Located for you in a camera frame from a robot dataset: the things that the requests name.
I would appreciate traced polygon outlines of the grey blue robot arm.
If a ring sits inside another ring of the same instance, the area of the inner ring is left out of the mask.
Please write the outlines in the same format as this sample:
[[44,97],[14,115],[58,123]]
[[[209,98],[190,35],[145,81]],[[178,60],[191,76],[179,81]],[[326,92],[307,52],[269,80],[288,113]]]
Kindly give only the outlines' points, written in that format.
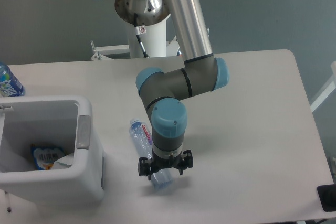
[[152,125],[151,158],[141,157],[140,176],[165,168],[180,173],[193,167],[193,156],[182,149],[187,110],[182,100],[224,87],[229,82],[225,60],[213,54],[199,0],[122,0],[119,15],[134,27],[153,25],[162,14],[172,16],[184,67],[171,72],[150,67],[136,78],[139,97]]

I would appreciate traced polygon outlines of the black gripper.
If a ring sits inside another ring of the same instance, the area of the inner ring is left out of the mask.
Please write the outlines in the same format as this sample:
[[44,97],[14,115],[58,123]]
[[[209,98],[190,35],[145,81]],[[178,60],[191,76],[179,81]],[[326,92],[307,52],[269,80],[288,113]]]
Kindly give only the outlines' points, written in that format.
[[152,170],[161,170],[166,168],[176,168],[180,175],[188,168],[193,168],[193,155],[191,150],[185,150],[173,158],[161,158],[153,153],[153,159],[147,157],[140,157],[138,162],[139,176],[145,176],[148,180],[152,180]]

